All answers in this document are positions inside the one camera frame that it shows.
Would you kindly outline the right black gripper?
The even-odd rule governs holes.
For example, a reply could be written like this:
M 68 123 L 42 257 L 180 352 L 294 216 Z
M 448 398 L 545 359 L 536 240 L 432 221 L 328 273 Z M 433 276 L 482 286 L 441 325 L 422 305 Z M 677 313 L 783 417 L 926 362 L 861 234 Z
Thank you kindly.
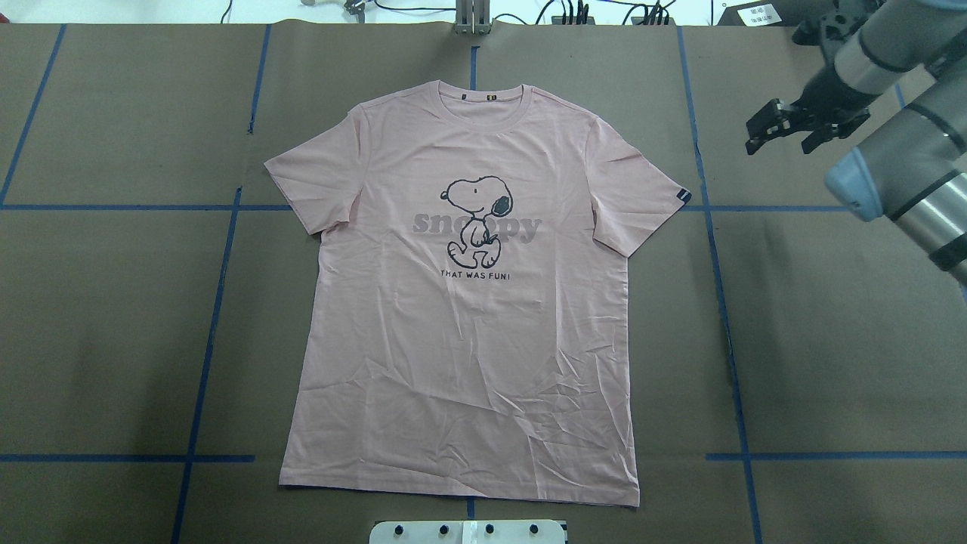
M 871 96 L 840 79 L 835 66 L 826 65 L 808 80 L 793 104 L 773 99 L 746 121 L 746 154 L 752 156 L 773 139 L 808 131 L 801 148 L 811 154 L 832 139 L 846 139 L 870 119 Z

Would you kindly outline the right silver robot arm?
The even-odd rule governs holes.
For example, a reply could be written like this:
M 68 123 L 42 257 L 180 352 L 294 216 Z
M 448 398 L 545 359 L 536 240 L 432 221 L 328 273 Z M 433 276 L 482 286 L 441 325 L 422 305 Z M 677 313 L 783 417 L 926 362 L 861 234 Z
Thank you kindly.
M 886 217 L 933 265 L 966 279 L 966 5 L 963 1 L 836 1 L 793 38 L 818 46 L 823 68 L 795 102 L 773 99 L 747 120 L 746 151 L 804 131 L 804 153 L 853 134 L 870 104 L 923 66 L 934 83 L 825 176 L 828 191 L 863 221 Z

